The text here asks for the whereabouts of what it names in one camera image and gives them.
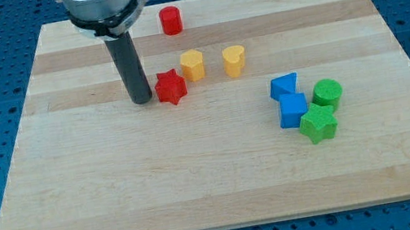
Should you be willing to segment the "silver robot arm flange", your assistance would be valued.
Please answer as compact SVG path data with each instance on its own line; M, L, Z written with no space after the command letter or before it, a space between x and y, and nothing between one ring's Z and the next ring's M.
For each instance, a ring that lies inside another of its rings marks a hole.
M129 31L150 0L55 0L69 20L96 37L116 39Z

